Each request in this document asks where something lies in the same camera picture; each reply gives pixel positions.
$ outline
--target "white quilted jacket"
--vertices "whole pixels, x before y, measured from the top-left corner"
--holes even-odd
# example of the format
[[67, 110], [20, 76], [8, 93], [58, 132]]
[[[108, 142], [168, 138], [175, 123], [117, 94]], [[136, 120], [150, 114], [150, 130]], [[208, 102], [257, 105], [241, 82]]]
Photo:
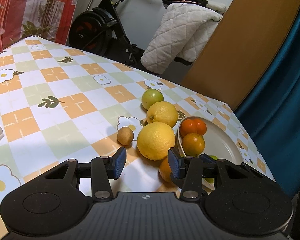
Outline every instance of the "white quilted jacket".
[[141, 57], [142, 65], [162, 74], [175, 57], [194, 62], [221, 19], [221, 14], [196, 4], [172, 3]]

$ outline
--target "table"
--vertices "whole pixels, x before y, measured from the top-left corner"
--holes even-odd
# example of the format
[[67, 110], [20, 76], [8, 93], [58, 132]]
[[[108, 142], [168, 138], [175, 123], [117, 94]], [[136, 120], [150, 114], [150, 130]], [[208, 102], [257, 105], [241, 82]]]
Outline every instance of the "table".
[[[273, 176], [255, 144], [225, 103], [112, 60], [32, 36], [0, 53], [0, 202], [13, 189], [69, 158], [90, 162], [120, 147], [117, 130], [133, 128], [134, 141], [117, 191], [161, 192], [179, 189], [158, 173], [160, 161], [136, 151], [146, 120], [141, 96], [158, 89], [177, 108], [179, 121], [195, 115], [225, 131], [245, 162]], [[89, 179], [80, 190], [91, 195]], [[0, 218], [0, 238], [6, 228]]]

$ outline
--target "wooden door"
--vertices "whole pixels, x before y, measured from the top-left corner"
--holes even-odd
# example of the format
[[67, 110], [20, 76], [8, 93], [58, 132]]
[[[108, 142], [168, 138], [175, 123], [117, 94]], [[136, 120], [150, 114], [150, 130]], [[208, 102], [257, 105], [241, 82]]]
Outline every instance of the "wooden door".
[[277, 54], [299, 6], [300, 0], [233, 0], [181, 84], [237, 108]]

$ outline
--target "metal screw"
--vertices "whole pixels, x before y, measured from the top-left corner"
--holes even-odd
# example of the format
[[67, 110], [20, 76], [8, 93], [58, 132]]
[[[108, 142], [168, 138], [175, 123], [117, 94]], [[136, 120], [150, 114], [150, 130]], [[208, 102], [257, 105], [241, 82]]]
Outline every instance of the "metal screw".
[[191, 199], [198, 197], [199, 193], [194, 190], [187, 190], [186, 192], [183, 192], [183, 196]]
[[104, 198], [110, 197], [110, 192], [108, 192], [106, 190], [100, 190], [100, 191], [95, 192], [94, 196], [97, 198], [104, 199]]

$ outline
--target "teal curtain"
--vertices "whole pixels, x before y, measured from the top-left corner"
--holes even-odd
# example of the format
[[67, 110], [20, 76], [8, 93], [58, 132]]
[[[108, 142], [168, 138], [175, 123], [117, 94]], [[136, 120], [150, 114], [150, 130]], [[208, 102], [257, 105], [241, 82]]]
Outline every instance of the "teal curtain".
[[300, 9], [275, 59], [235, 114], [293, 197], [300, 190]]

